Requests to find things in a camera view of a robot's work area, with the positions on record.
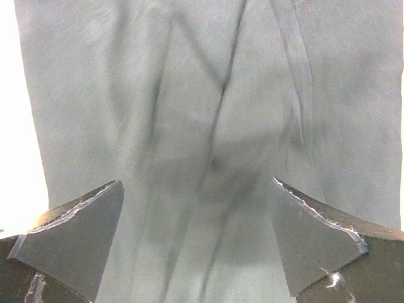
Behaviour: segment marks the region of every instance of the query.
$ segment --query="cloth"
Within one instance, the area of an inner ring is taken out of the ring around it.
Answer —
[[[272,175],[400,227],[400,1],[15,6],[50,206],[126,190],[97,303],[293,302]]]

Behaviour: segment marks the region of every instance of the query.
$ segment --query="fabric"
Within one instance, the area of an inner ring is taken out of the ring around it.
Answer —
[[[293,302],[271,175],[400,227],[401,2],[15,6],[50,206],[126,190],[97,302]]]

